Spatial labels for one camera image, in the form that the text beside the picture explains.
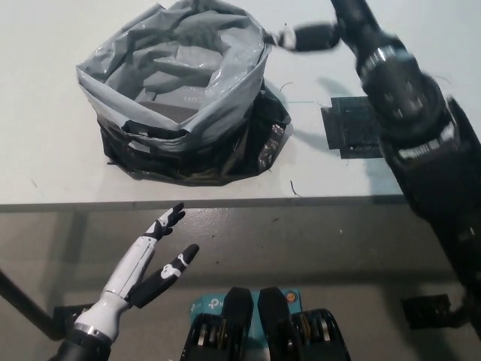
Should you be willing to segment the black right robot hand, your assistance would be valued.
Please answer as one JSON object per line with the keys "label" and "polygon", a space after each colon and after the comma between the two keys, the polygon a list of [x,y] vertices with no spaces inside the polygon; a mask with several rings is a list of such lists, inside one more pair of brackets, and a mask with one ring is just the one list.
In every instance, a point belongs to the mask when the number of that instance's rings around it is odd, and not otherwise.
{"label": "black right robot hand", "polygon": [[402,42],[385,33],[365,1],[333,1],[336,23],[312,23],[286,27],[280,32],[265,32],[266,44],[294,53],[327,51],[341,41],[362,65],[374,51],[382,47],[402,48]]}

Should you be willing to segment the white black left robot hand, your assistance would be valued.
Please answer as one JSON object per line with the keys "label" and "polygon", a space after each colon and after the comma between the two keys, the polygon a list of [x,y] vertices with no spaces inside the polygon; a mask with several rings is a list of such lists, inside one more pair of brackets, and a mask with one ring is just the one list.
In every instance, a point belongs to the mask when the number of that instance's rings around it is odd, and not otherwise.
{"label": "white black left robot hand", "polygon": [[101,293],[101,300],[118,308],[143,308],[170,288],[194,260],[199,246],[189,245],[170,263],[144,278],[155,253],[156,245],[172,233],[185,216],[181,202],[169,208],[139,236],[124,254]]}

